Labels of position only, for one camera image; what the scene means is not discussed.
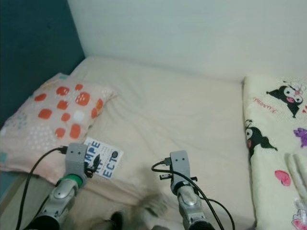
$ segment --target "bed sheet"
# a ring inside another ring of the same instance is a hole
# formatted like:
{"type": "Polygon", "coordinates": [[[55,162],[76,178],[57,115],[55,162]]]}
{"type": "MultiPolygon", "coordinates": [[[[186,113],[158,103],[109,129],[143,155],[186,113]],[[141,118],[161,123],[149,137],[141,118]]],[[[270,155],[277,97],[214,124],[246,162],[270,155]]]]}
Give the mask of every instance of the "bed sheet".
{"type": "MultiPolygon", "coordinates": [[[[71,77],[111,86],[118,92],[88,136],[116,146],[124,154],[112,180],[95,175],[87,189],[126,204],[161,190],[174,204],[172,219],[181,221],[170,181],[160,181],[150,168],[170,152],[186,150],[191,176],[198,177],[199,187],[228,208],[236,229],[253,227],[240,83],[102,57],[88,57],[71,77]]],[[[230,229],[226,213],[216,205],[214,208],[225,229],[230,229]]]]}
{"type": "Polygon", "coordinates": [[[244,80],[244,115],[251,155],[257,230],[306,229],[303,165],[307,164],[306,84],[254,75],[244,80]]]}

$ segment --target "kuromi character print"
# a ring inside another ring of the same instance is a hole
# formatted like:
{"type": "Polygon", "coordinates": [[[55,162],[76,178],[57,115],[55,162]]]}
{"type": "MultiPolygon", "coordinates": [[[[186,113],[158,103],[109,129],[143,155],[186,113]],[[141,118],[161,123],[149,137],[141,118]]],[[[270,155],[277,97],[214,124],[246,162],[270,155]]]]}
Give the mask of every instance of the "kuromi character print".
{"type": "Polygon", "coordinates": [[[295,115],[299,110],[299,105],[303,103],[303,98],[301,96],[303,90],[303,86],[288,84],[281,86],[279,89],[266,93],[286,103],[293,115],[293,118],[295,118],[295,115]]]}
{"type": "Polygon", "coordinates": [[[297,130],[293,131],[295,136],[301,138],[301,148],[307,146],[307,130],[304,128],[298,128],[297,130]]]}
{"type": "Polygon", "coordinates": [[[296,230],[307,230],[307,201],[297,200],[295,206],[298,209],[297,213],[292,217],[292,225],[296,230]]]}
{"type": "Polygon", "coordinates": [[[275,149],[277,151],[277,148],[269,143],[269,139],[267,137],[264,137],[258,128],[250,126],[251,123],[252,120],[247,120],[245,126],[245,133],[248,142],[250,157],[252,157],[252,155],[254,154],[255,146],[259,144],[261,145],[262,148],[275,149]]]}

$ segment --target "pillow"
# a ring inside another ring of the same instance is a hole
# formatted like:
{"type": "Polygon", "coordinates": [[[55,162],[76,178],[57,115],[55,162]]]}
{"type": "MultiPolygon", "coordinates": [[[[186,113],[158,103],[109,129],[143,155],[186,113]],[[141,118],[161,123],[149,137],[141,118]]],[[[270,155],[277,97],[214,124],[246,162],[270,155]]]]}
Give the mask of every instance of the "pillow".
{"type": "MultiPolygon", "coordinates": [[[[48,150],[83,142],[114,95],[113,89],[57,74],[5,122],[0,131],[0,169],[30,172],[48,150]]],[[[65,155],[49,154],[34,173],[56,183],[65,173],[65,155]]]]}

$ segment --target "orange spot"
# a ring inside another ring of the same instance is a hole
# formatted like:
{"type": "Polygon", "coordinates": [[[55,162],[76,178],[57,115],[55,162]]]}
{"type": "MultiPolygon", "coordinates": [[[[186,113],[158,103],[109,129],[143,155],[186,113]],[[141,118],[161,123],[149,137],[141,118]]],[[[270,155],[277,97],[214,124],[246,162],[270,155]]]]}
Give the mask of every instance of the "orange spot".
{"type": "Polygon", "coordinates": [[[78,124],[73,124],[71,126],[71,133],[70,133],[70,137],[72,139],[78,139],[79,135],[81,133],[81,127],[78,124]]]}
{"type": "Polygon", "coordinates": [[[94,108],[94,109],[92,109],[92,119],[94,119],[96,117],[97,117],[97,109],[94,108]]]}
{"type": "Polygon", "coordinates": [[[70,114],[68,114],[68,113],[64,113],[63,115],[62,115],[62,121],[68,121],[69,119],[70,119],[70,117],[71,117],[71,115],[70,114]]]}
{"type": "Polygon", "coordinates": [[[62,139],[64,134],[65,134],[64,128],[57,128],[55,135],[58,139],[62,139]]]}
{"type": "Polygon", "coordinates": [[[68,107],[68,102],[64,101],[64,100],[60,100],[58,105],[57,105],[57,108],[62,109],[62,110],[67,109],[67,107],[68,107]]]}
{"type": "Polygon", "coordinates": [[[43,93],[43,94],[41,94],[41,95],[36,96],[36,97],[34,98],[34,101],[36,101],[36,102],[41,102],[41,101],[45,100],[46,97],[47,97],[47,94],[43,93]]]}
{"type": "Polygon", "coordinates": [[[64,87],[64,86],[60,86],[57,89],[57,95],[65,96],[68,94],[68,92],[69,92],[69,88],[64,87]]]}
{"type": "Polygon", "coordinates": [[[77,84],[75,87],[75,90],[81,90],[83,88],[83,85],[77,84]]]}
{"type": "Polygon", "coordinates": [[[87,92],[80,93],[76,98],[76,103],[78,105],[86,106],[88,102],[90,101],[90,94],[87,92]]]}
{"type": "Polygon", "coordinates": [[[102,109],[103,104],[104,104],[103,101],[99,98],[96,103],[96,109],[100,111],[102,109]]]}
{"type": "Polygon", "coordinates": [[[48,120],[50,118],[51,114],[52,114],[52,111],[50,109],[42,109],[39,112],[38,117],[48,120]]]}

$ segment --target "white wall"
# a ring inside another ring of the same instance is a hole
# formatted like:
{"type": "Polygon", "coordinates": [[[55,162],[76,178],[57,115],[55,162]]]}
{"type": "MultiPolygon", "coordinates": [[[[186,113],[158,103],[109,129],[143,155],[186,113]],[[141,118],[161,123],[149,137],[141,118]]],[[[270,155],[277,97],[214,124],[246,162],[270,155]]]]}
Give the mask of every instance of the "white wall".
{"type": "Polygon", "coordinates": [[[87,56],[241,79],[307,75],[307,0],[69,0],[87,56]]]}

